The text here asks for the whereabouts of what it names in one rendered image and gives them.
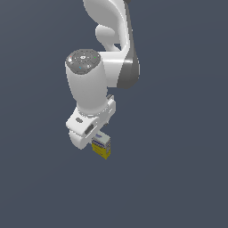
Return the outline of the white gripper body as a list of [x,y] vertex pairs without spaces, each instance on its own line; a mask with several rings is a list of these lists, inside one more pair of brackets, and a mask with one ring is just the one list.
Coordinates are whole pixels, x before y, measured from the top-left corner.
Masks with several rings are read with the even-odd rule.
[[91,143],[96,134],[104,125],[108,125],[110,118],[116,111],[116,102],[114,95],[107,96],[108,105],[98,114],[86,115],[75,108],[72,115],[66,122],[69,130],[69,138],[72,143],[83,150],[88,143]]

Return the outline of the yellow and white box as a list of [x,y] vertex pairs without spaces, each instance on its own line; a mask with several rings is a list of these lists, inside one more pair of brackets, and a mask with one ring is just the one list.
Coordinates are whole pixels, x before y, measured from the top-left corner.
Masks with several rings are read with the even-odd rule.
[[110,155],[110,137],[99,131],[92,140],[93,151],[99,154],[104,159]]

